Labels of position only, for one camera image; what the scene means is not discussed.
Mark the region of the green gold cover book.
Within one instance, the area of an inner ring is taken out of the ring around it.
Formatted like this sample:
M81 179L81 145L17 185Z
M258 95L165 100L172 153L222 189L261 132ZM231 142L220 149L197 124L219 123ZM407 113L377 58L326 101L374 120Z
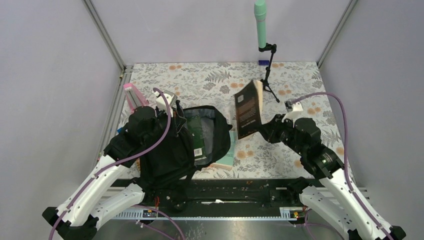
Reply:
M193 139L194 160L205 159L206 150L201 117L199 115L190 116L187 118L186 124Z

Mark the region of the black student backpack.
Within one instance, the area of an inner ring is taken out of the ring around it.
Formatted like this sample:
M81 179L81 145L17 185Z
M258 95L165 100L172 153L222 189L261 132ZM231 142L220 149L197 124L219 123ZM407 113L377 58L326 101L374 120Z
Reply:
M196 171L224 157L231 147L233 126L214 106L203 105L183 109L186 123L179 132L171 127L164 140L140 157L140 177L134 182L143 189L164 189L181 179L190 181ZM200 119L206 157L195 160L195 140L189 131L190 121Z

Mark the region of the dark brown book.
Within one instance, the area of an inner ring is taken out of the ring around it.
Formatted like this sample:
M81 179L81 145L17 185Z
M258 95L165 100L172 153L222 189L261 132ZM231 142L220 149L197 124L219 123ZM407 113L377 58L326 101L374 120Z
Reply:
M237 139L259 131L262 126L263 83L251 80L234 95Z

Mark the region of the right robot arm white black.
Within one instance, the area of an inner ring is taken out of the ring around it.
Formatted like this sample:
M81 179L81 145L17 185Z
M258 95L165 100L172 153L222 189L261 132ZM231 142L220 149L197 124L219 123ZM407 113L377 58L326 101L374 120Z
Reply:
M406 232L391 225L370 205L349 175L338 155L322 144L321 130L311 118L296 121L277 114L259 127L269 143L283 143L300 155L303 168L318 180L337 200L326 199L303 177L287 191L293 206L303 204L319 214L345 240L403 240Z

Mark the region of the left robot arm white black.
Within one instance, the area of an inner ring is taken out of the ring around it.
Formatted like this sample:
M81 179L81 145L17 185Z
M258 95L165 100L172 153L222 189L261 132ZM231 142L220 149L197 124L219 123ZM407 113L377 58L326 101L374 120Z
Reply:
M173 113L170 106L160 112L149 106L136 109L77 190L59 206L44 210L42 216L51 225L48 239L58 234L64 240L91 240L122 211L154 202L154 190L135 182L106 201L101 197L137 159L159 147L170 131Z

